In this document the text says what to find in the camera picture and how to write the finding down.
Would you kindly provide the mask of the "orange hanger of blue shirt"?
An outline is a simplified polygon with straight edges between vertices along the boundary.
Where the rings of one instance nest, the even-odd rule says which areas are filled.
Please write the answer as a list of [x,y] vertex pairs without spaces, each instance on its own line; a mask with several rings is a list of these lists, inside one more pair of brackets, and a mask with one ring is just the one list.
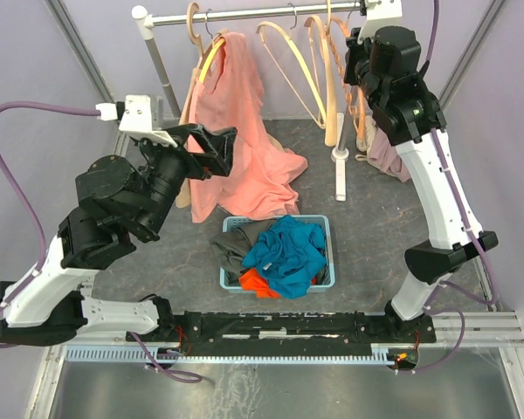
[[341,31],[341,34],[344,38],[350,36],[350,31],[344,21],[335,15],[329,14],[327,17],[326,31],[327,31],[327,42],[328,46],[331,48],[332,55],[334,57],[334,62],[339,73],[341,84],[344,88],[346,104],[348,105],[348,113],[351,115],[353,120],[353,125],[355,128],[356,138],[358,134],[362,134],[363,123],[366,117],[366,107],[364,103],[364,97],[362,89],[358,86],[355,86],[355,93],[351,92],[351,87],[343,81],[343,76],[345,72],[345,65],[341,62],[340,53],[338,52],[336,42],[334,41],[333,34],[331,33],[331,28],[335,24]]

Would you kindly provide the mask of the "pink t shirt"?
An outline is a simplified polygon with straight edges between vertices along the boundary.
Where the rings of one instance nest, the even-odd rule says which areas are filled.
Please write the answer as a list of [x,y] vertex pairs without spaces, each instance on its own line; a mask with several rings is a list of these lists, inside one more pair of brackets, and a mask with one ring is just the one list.
[[189,121],[215,132],[238,130],[229,176],[190,181],[191,217],[204,222],[220,206],[235,216],[264,220],[298,213],[299,194],[291,182],[308,167],[307,159],[279,149],[261,115],[264,87],[245,36],[228,32],[190,99]]

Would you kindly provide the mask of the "dark grey t shirt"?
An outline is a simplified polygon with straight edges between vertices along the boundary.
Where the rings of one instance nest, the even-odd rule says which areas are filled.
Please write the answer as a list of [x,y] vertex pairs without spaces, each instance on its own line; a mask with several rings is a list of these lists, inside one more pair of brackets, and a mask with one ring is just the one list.
[[210,240],[210,248],[219,263],[238,279],[247,271],[243,259],[259,240],[259,235],[275,224],[275,219],[243,224],[236,230],[218,233]]

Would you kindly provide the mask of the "yellow hanger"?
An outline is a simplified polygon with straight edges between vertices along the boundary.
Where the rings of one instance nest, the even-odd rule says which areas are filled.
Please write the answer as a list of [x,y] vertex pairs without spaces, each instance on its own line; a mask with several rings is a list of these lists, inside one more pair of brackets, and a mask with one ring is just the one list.
[[205,17],[204,17],[205,30],[210,35],[211,43],[210,43],[210,48],[207,52],[207,56],[204,58],[203,63],[201,65],[200,73],[198,76],[198,81],[202,84],[204,83],[206,77],[210,73],[211,65],[212,65],[213,59],[216,57],[217,51],[225,43],[224,34],[227,32],[226,29],[218,31],[216,34],[212,34],[210,32],[209,17],[210,17],[211,12],[212,12],[212,9],[208,9],[205,12]]

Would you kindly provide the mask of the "blue t shirt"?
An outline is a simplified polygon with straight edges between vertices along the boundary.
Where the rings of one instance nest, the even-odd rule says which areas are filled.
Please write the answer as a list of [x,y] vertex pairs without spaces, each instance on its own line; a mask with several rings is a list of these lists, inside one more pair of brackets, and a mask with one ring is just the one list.
[[254,268],[261,275],[263,271],[280,269],[321,273],[327,264],[323,256],[325,247],[325,234],[320,225],[283,216],[259,235],[242,265],[247,271]]

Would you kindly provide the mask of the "orange t shirt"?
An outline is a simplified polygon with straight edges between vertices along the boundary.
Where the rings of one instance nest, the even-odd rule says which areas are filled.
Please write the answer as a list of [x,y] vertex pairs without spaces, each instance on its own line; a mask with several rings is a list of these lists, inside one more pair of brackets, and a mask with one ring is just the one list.
[[298,299],[304,297],[311,286],[318,285],[320,280],[320,272],[308,269],[267,270],[261,275],[252,268],[238,281],[243,291],[255,292],[258,299]]

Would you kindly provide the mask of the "beige plastic hanger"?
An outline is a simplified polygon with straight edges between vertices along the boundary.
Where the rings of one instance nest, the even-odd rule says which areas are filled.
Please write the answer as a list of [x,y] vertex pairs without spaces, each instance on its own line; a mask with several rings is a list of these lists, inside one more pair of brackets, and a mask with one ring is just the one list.
[[[334,82],[334,71],[331,60],[331,54],[328,48],[327,34],[329,30],[317,15],[310,15],[304,23],[307,28],[307,37],[311,52],[313,66],[313,81],[316,87],[316,99],[320,99],[325,107],[324,111],[319,111],[317,121],[324,124],[325,145],[335,147],[338,141],[337,127],[337,98]],[[320,89],[320,78],[317,70],[316,47],[319,47],[320,58],[324,68],[324,77],[326,81],[326,98],[323,99]]]

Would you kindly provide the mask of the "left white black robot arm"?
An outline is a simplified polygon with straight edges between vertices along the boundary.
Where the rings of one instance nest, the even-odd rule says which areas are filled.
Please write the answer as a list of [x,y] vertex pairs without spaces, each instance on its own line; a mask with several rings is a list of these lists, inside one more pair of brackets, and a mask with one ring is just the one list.
[[132,240],[159,240],[159,232],[186,179],[228,176],[235,127],[215,132],[199,124],[164,130],[173,144],[141,136],[138,168],[106,155],[75,179],[78,206],[59,225],[44,265],[27,285],[0,282],[0,344],[48,347],[92,333],[124,333],[127,340],[167,340],[176,319],[167,299],[138,302],[86,297],[79,286],[136,250]]

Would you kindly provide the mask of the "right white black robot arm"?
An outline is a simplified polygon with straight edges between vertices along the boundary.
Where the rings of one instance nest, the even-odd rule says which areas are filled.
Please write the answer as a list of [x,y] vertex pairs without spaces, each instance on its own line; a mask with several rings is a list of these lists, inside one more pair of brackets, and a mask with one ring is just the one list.
[[479,258],[490,271],[487,252],[499,239],[473,214],[453,165],[446,120],[418,63],[421,45],[414,31],[389,25],[364,37],[354,28],[346,40],[345,81],[358,86],[377,127],[408,169],[424,210],[429,237],[404,253],[408,274],[385,307],[383,331],[403,341],[415,321],[430,311],[440,285]]

